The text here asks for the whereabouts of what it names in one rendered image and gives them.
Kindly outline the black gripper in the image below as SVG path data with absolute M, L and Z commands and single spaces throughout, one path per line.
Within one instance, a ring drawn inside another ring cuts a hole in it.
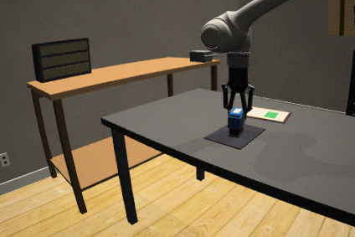
M 242 81 L 235 81 L 242 80 Z M 245 99 L 245 90 L 248 87 L 249 97 L 248 97 L 248 108 L 246 105 Z M 228 102 L 228 88 L 231 89 L 230 99 Z M 242 128 L 245 127 L 245 119 L 247 118 L 247 111 L 252 109 L 252 99 L 254 86 L 249 85 L 248 83 L 248 66 L 244 68 L 235 68 L 229 66 L 229 81 L 227 84 L 222 85 L 223 94 L 224 94 L 224 109 L 228 110 L 229 113 L 233 110 L 234 97 L 236 93 L 239 93 L 242 103 Z M 231 107 L 232 106 L 232 107 Z

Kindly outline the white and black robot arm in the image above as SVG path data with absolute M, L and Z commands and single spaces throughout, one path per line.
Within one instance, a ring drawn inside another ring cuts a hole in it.
M 252 23 L 287 1 L 254 0 L 236 12 L 228 11 L 203 26 L 201 40 L 210 51 L 226 53 L 227 66 L 249 66 Z

